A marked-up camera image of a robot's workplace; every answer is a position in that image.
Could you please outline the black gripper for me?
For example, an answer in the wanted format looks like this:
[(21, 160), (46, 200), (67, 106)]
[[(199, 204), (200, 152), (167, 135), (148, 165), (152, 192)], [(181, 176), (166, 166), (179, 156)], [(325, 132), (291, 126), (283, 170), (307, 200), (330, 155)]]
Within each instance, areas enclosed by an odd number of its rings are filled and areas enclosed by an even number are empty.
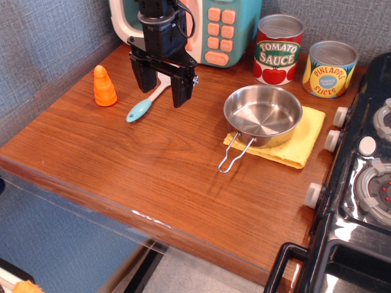
[(175, 108), (181, 107), (192, 96), (197, 62), (186, 52), (189, 36), (185, 21), (142, 25), (143, 37), (130, 36), (130, 60), (140, 90), (149, 92), (157, 85), (157, 73), (171, 78)]

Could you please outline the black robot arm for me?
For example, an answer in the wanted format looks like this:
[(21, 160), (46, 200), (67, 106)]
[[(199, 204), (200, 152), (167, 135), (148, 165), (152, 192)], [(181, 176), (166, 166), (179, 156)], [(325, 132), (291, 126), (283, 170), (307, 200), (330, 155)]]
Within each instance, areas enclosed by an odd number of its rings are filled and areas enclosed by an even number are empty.
[(157, 74), (170, 77), (175, 108), (191, 99), (198, 76), (196, 60), (186, 51), (188, 39), (186, 15), (192, 12), (181, 1), (139, 1), (137, 17), (143, 36), (130, 36), (130, 61), (139, 88), (147, 93), (157, 85)]

